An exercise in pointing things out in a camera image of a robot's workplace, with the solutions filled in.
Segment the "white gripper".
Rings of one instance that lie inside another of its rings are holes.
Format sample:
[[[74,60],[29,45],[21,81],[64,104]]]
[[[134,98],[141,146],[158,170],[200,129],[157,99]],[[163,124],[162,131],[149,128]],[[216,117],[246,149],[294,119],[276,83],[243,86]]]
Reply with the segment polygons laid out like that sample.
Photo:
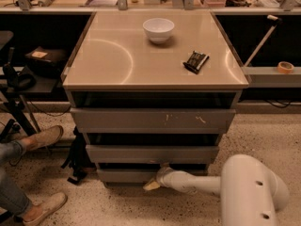
[[[143,189],[151,191],[160,186],[175,189],[180,192],[188,192],[188,173],[181,170],[174,170],[169,167],[169,163],[160,164],[160,169],[156,174],[156,180],[150,179]]]

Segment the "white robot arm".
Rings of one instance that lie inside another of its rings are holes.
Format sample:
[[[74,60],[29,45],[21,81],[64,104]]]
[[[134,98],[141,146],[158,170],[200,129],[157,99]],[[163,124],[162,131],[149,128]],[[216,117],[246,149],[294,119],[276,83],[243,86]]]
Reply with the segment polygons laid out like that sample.
[[[256,158],[236,154],[219,176],[195,176],[162,166],[145,185],[147,191],[173,188],[193,195],[199,191],[220,198],[222,226],[278,226],[290,192],[283,180]]]

